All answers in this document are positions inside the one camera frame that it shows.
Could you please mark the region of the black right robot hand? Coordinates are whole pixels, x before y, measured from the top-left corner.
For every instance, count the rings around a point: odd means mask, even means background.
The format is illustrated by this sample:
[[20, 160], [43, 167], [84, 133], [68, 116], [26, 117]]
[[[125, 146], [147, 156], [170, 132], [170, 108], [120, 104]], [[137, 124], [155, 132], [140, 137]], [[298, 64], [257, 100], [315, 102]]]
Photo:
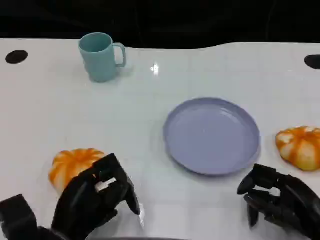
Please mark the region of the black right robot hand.
[[320, 238], [320, 198], [299, 178], [256, 163], [237, 194], [247, 203], [251, 228], [263, 214], [269, 223], [291, 228], [311, 240]]

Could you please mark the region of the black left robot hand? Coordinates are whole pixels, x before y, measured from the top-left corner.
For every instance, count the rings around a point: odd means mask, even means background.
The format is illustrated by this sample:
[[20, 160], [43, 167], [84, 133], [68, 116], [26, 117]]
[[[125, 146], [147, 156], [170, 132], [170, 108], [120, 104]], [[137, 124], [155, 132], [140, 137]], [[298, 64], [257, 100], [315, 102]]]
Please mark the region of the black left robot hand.
[[118, 214], [121, 202], [140, 215], [134, 184], [111, 153], [70, 181], [58, 200], [51, 229], [69, 240], [84, 240]]

